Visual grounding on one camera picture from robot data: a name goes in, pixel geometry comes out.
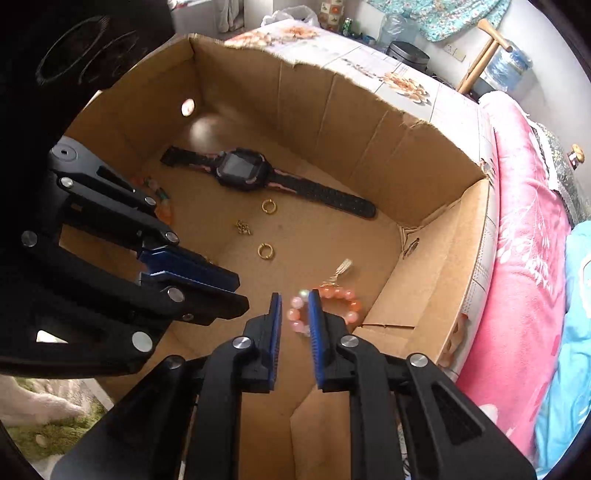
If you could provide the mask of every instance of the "pink fabric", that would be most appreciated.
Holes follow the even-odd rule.
[[[491,289],[457,386],[496,411],[497,426],[531,458],[562,335],[570,226],[521,108],[501,92],[481,104],[495,130],[501,221]]]

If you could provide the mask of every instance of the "blue fabric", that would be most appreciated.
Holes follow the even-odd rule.
[[[591,407],[591,221],[566,238],[566,302],[558,367],[535,425],[538,478],[564,455]]]
[[[440,41],[487,18],[499,24],[511,0],[367,0],[386,14],[400,14],[415,20],[427,40]]]

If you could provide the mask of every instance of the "watch strap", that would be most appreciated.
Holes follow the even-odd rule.
[[[218,156],[202,155],[179,147],[169,147],[160,161],[169,167],[184,165],[214,173],[219,163],[218,158]]]
[[[325,203],[328,206],[363,218],[373,218],[376,207],[369,200],[332,189],[315,181],[298,177],[274,168],[267,177],[267,187],[295,193],[307,200]]]

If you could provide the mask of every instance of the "white plastic bag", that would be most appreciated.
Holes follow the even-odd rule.
[[[301,20],[304,23],[312,27],[319,27],[318,16],[316,13],[306,5],[298,5],[297,7],[284,8],[283,10],[277,10],[272,15],[265,15],[262,19],[261,26],[269,25],[281,20]]]

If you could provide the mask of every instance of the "gold ring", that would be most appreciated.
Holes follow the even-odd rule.
[[[262,254],[262,251],[265,248],[269,249],[269,253],[267,255]],[[270,260],[271,258],[273,258],[273,255],[275,255],[275,251],[273,250],[273,247],[269,244],[260,244],[258,248],[258,254],[259,257],[261,257],[263,260]]]
[[[277,204],[273,202],[272,199],[265,200],[262,205],[262,211],[265,212],[267,215],[271,215],[277,211]]]

